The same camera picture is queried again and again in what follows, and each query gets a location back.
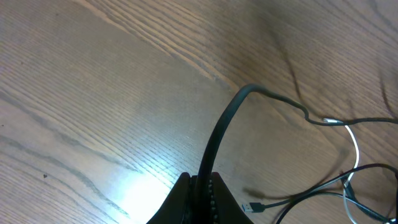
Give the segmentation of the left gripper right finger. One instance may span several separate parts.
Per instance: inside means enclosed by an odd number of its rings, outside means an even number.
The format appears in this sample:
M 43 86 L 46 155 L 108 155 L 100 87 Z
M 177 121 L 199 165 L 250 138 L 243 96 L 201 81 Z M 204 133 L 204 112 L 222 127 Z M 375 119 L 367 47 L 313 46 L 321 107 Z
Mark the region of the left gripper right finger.
M 217 172 L 211 174 L 208 193 L 210 196 L 210 223 L 253 224 Z

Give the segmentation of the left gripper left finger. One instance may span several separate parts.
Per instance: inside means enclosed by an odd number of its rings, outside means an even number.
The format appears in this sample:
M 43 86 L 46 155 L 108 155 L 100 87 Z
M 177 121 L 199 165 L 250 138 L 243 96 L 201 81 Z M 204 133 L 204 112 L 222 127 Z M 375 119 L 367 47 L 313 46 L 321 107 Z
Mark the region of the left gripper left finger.
M 181 224 L 190 190 L 190 174 L 183 172 L 156 214 L 147 224 Z

